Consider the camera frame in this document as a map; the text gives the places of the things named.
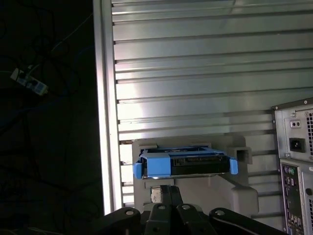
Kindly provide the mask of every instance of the power socket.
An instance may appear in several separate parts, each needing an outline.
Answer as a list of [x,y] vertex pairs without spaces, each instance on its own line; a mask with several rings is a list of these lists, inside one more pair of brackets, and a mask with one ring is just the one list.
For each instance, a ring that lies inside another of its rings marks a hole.
[[16,68],[10,76],[14,81],[20,83],[22,86],[32,90],[38,95],[48,93],[48,86],[41,81],[38,81],[32,76],[26,75],[24,71]]

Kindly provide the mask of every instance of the black cable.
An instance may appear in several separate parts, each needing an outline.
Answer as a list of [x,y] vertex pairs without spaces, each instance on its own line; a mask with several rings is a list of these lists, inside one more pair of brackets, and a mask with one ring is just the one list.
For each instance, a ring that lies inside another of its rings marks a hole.
[[[38,36],[36,36],[32,40],[31,44],[29,45],[29,47],[35,52],[34,57],[32,58],[31,61],[26,61],[24,59],[24,57],[21,55],[20,56],[21,61],[28,66],[39,64],[40,65],[40,80],[44,83],[46,83],[44,67],[45,67],[46,63],[50,63],[52,65],[52,67],[54,68],[54,70],[56,71],[56,73],[58,74],[58,78],[60,79],[61,83],[65,87],[65,92],[54,91],[51,89],[51,87],[49,88],[49,92],[55,96],[58,96],[58,97],[72,96],[73,94],[75,94],[77,92],[78,88],[71,91],[71,89],[67,83],[67,80],[64,78],[64,76],[61,72],[61,68],[67,69],[70,72],[74,73],[74,75],[77,77],[78,87],[81,86],[81,78],[78,75],[78,73],[76,71],[74,71],[74,69],[69,64],[61,61],[62,57],[65,57],[69,53],[69,44],[67,42],[64,42],[64,41],[60,41],[60,40],[57,41],[56,40],[54,13],[48,9],[41,8],[41,7],[34,5],[33,1],[31,1],[31,4],[25,4],[25,3],[21,2],[20,0],[16,0],[16,1],[19,4],[21,4],[22,6],[34,9],[35,14],[38,18],[39,29],[40,29],[40,34]],[[44,33],[43,24],[42,24],[42,20],[41,20],[40,14],[39,14],[39,10],[49,13],[49,15],[51,16],[51,22],[52,22],[52,35],[51,36],[45,35],[45,33]],[[55,45],[57,45],[59,43],[62,43],[62,45],[66,45],[66,51],[59,54],[58,56],[54,56],[54,55],[52,55],[52,51],[53,51]]]

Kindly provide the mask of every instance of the bolt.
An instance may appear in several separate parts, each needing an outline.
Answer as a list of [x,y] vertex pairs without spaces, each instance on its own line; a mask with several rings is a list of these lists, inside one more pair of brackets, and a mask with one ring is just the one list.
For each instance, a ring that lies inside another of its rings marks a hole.
[[184,210],[189,210],[189,209],[190,209],[190,206],[189,206],[189,205],[183,205],[182,208],[183,208]]
[[126,211],[126,215],[132,215],[132,214],[134,214],[133,211]]
[[217,215],[225,215],[225,212],[224,211],[216,211],[215,214],[217,214]]

